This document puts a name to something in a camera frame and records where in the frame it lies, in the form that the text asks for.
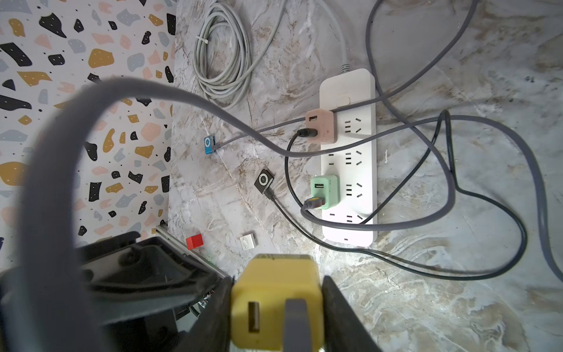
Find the yellow USB charger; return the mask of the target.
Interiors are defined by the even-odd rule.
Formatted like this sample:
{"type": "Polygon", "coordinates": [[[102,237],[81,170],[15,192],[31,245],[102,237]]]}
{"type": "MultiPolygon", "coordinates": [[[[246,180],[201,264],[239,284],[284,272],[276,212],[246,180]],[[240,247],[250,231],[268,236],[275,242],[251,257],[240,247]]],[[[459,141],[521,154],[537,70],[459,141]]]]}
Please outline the yellow USB charger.
{"type": "Polygon", "coordinates": [[[231,340],[239,348],[323,348],[320,275],[309,255],[256,255],[234,284],[230,303],[231,340]]]}

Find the blue mp3 player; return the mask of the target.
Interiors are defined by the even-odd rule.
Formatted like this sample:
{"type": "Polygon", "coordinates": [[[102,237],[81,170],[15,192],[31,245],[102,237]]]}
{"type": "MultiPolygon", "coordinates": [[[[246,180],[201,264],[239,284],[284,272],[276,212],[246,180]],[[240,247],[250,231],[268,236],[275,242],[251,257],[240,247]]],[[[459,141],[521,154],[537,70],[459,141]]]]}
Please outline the blue mp3 player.
{"type": "Polygon", "coordinates": [[[216,151],[216,141],[215,136],[210,135],[204,138],[205,154],[210,155],[216,151]]]}

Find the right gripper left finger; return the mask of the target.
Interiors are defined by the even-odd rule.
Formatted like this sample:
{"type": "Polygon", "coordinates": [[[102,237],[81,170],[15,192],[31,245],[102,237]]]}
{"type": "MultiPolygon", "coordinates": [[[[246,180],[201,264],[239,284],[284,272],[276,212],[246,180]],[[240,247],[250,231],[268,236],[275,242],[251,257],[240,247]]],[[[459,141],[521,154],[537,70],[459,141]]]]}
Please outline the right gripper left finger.
{"type": "Polygon", "coordinates": [[[173,351],[229,351],[231,290],[233,279],[225,277],[215,288],[208,305],[190,331],[180,334],[173,351]]]}

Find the white power strip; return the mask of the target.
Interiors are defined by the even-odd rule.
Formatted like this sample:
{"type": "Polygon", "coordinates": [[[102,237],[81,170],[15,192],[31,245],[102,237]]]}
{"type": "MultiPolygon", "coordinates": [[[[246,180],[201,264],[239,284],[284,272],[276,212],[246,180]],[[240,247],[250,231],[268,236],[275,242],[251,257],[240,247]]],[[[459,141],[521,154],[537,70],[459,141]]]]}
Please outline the white power strip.
{"type": "MultiPolygon", "coordinates": [[[[326,79],[320,86],[320,108],[335,110],[375,98],[375,79],[364,69],[326,79]]],[[[376,133],[374,105],[334,113],[337,140],[323,150],[350,145],[376,133]]],[[[340,201],[321,211],[321,219],[359,224],[377,207],[377,145],[372,141],[338,153],[321,156],[320,173],[340,182],[340,201]]]]}

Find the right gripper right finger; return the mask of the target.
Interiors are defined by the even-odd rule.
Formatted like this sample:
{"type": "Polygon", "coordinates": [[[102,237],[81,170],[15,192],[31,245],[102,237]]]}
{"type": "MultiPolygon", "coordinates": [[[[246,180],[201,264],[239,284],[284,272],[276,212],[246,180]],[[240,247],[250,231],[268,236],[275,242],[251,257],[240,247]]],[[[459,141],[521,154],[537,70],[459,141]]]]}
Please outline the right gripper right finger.
{"type": "Polygon", "coordinates": [[[325,351],[382,352],[330,276],[322,283],[325,351]]]}

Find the green USB charger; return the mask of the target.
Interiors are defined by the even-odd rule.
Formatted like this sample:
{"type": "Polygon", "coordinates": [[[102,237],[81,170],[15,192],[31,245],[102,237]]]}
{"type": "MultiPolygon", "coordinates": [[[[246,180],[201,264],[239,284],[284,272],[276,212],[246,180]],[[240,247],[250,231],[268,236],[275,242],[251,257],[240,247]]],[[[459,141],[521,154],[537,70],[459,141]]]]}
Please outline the green USB charger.
{"type": "Polygon", "coordinates": [[[313,208],[328,210],[340,202],[340,179],[337,175],[313,177],[310,190],[311,197],[315,199],[313,208]]]}

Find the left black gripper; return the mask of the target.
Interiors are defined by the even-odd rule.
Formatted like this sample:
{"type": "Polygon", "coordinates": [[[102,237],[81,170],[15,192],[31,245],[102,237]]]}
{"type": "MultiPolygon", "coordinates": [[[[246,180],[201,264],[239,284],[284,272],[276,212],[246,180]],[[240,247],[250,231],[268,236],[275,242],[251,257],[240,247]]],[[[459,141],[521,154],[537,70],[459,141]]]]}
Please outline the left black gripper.
{"type": "Polygon", "coordinates": [[[182,309],[214,289],[219,275],[160,237],[130,232],[77,250],[90,315],[46,337],[17,319],[14,271],[1,275],[2,351],[181,351],[189,334],[182,309]]]}

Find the pink USB charger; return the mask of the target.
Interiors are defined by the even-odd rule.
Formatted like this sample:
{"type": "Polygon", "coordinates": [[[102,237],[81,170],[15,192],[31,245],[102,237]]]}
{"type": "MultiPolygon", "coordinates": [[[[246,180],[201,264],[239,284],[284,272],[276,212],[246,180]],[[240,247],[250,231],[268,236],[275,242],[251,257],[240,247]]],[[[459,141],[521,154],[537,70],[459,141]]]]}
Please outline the pink USB charger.
{"type": "Polygon", "coordinates": [[[305,115],[306,128],[317,131],[308,141],[316,145],[329,145],[337,141],[337,121],[332,111],[325,109],[310,110],[305,115]]]}

